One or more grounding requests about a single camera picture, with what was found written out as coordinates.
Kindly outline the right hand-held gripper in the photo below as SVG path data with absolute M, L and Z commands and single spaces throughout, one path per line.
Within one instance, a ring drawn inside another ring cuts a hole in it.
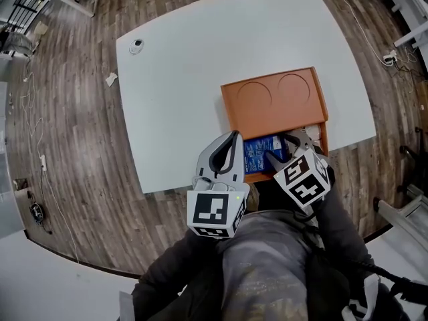
M 314 152 L 312 139 L 301 130 L 284 133 L 290 155 L 295 159 L 282 159 L 274 152 L 265 151 L 273 168 L 272 175 L 282 190 L 301 209 L 322 199 L 331 190 L 327 163 Z

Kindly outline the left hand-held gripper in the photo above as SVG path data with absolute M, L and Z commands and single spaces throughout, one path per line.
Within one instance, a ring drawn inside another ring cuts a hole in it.
M 196 235 L 227 239 L 234 237 L 247 208 L 250 187 L 245 174 L 243 139 L 236 130 L 223 134 L 199 155 L 196 175 L 212 180 L 209 191 L 187 192 L 187 226 Z M 237 186 L 215 180 L 225 179 Z

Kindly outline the white labelled snack packet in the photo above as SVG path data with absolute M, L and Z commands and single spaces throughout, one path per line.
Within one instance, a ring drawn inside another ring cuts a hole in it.
M 322 131 L 319 125 L 310 125 L 302 127 L 302 131 L 305 132 L 308 137 L 312 140 L 318 141 L 322 138 Z

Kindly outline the blue packet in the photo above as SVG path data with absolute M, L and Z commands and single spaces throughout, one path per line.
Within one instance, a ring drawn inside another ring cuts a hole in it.
M 270 150 L 281 160 L 287 161 L 288 146 L 279 135 L 253 138 L 243 142 L 245 174 L 267 173 L 274 170 L 265 152 Z

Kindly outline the orange drawer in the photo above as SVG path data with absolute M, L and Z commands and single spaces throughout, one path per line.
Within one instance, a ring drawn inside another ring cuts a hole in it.
M 317 125 L 319 125 L 321 128 L 322 138 L 318 141 L 315 141 L 315 140 L 313 140 L 313 141 L 314 141 L 315 145 L 320 148 L 322 153 L 324 155 L 328 156 L 328 137 L 327 137 L 326 123 L 322 122 L 322 123 L 319 123 Z M 284 133 L 285 132 L 286 131 L 279 132 L 276 134 L 269 134 L 269 135 L 279 135 L 284 139 Z M 246 183 L 256 183 L 256 182 L 260 182 L 260 181 L 267 181 L 273 177 L 272 173 L 273 173 L 273 171 L 267 172 L 267 173 L 254 173 L 254 174 L 250 174 L 250 175 L 245 174 L 245 182 Z

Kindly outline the orange storage box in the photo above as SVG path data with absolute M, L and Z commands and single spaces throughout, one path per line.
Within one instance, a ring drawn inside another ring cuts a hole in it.
M 222 85 L 221 93 L 231 129 L 246 140 L 328 120 L 314 67 Z

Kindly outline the person's left forearm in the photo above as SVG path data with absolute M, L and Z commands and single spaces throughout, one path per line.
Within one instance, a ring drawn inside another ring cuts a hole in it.
M 157 258 L 132 291 L 135 321 L 221 321 L 218 243 L 188 231 Z

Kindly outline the person's right forearm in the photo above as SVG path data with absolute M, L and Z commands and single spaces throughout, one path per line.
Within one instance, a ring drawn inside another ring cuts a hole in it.
M 334 259 L 351 259 L 373 264 L 372 256 L 358 234 L 350 215 L 343 207 L 334 169 L 328 167 L 327 173 L 330 179 L 330 191 L 312 204 L 327 254 Z

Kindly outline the person's legs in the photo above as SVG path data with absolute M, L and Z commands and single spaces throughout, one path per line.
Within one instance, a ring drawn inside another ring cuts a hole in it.
M 294 201 L 272 179 L 254 183 L 258 192 L 257 212 L 262 211 L 296 211 Z

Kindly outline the person's torso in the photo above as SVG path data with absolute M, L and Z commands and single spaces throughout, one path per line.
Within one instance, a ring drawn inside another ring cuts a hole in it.
M 221 242 L 222 321 L 308 321 L 306 260 L 310 249 L 287 211 L 244 216 Z

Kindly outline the black office chair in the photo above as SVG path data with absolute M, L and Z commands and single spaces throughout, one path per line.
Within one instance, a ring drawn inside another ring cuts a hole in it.
M 424 131 L 418 126 L 415 132 L 419 135 L 419 152 L 411 150 L 407 145 L 401 145 L 399 152 L 414 161 L 414 169 L 403 183 L 397 187 L 399 193 L 407 190 L 409 185 L 415 185 L 428 196 L 428 151 L 425 150 Z

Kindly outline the black harness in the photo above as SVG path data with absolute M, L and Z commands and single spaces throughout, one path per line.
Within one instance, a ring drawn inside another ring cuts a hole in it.
M 428 321 L 428 284 L 375 264 L 334 259 L 315 241 L 319 229 L 308 223 L 314 216 L 294 216 L 312 250 L 306 265 L 309 321 L 409 321 L 396 296 L 423 306 L 422 321 Z

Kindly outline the cardboard box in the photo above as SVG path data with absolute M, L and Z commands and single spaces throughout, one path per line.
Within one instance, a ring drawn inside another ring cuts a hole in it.
M 421 111 L 428 113 L 428 80 L 419 82 L 416 89 Z

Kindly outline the white curved desk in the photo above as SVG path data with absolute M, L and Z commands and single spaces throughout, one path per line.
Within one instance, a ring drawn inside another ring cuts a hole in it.
M 24 232 L 0 239 L 0 321 L 116 321 L 135 279 L 76 264 Z
M 428 253 L 402 229 L 387 225 L 364 241 L 376 265 L 396 276 L 428 283 Z

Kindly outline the black round device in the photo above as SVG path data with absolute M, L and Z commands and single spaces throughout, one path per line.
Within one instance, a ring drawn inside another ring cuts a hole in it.
M 45 219 L 45 213 L 43 211 L 43 208 L 39 204 L 34 203 L 31 205 L 29 210 L 30 210 L 31 216 L 33 217 L 34 221 L 37 224 L 41 224 L 43 222 L 43 220 Z

